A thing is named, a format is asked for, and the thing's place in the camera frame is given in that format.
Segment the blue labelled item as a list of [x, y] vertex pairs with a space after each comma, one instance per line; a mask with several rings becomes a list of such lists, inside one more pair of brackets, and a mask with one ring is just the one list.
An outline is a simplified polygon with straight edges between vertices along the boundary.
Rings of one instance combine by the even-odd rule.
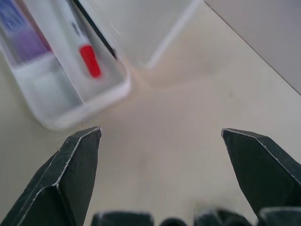
[[0, 0], [0, 24], [8, 33], [20, 32], [29, 27], [28, 20], [14, 0]]

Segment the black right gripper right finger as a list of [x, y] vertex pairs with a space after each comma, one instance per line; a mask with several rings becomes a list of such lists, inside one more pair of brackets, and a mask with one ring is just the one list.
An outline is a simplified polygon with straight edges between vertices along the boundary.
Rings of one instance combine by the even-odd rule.
[[250, 131], [221, 132], [239, 187], [258, 216], [264, 208], [301, 207], [301, 164], [271, 138]]

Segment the white plastic organizer tray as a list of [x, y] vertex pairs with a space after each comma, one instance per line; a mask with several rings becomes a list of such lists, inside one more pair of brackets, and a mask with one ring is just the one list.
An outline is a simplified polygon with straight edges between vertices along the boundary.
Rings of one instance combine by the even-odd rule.
[[87, 70], [55, 0], [14, 0], [50, 47], [21, 62], [15, 34], [0, 24], [0, 72], [8, 68], [33, 116], [50, 130], [66, 129], [125, 98], [129, 67], [151, 69], [203, 0], [79, 0], [117, 53], [111, 55], [73, 3], [95, 51], [102, 75]]

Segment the white marker with red cap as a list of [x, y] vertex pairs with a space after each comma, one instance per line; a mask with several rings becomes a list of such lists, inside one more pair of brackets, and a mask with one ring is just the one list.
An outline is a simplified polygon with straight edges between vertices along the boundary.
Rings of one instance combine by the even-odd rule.
[[55, 1], [87, 70], [93, 78], [100, 78], [102, 72], [95, 51], [73, 3], [71, 0]]

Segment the black marker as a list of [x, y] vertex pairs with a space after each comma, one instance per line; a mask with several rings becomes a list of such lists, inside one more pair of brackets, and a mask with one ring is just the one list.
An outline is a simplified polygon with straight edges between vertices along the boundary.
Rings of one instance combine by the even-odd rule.
[[106, 40], [102, 32], [98, 29], [97, 25], [94, 23], [88, 12], [84, 9], [82, 4], [80, 3], [79, 0], [71, 0], [75, 6], [79, 9], [79, 11], [82, 13], [84, 18], [87, 20], [89, 25], [92, 27], [98, 38], [102, 41], [104, 46], [108, 49], [108, 51], [111, 53], [111, 55], [114, 57], [115, 60], [117, 60], [117, 53], [115, 49], [109, 44], [109, 42]]

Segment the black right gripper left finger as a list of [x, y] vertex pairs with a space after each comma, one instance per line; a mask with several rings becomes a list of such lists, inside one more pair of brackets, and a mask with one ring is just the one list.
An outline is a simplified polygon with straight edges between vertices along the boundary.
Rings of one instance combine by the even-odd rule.
[[83, 226], [92, 197], [102, 131], [67, 137], [34, 174], [0, 226]]

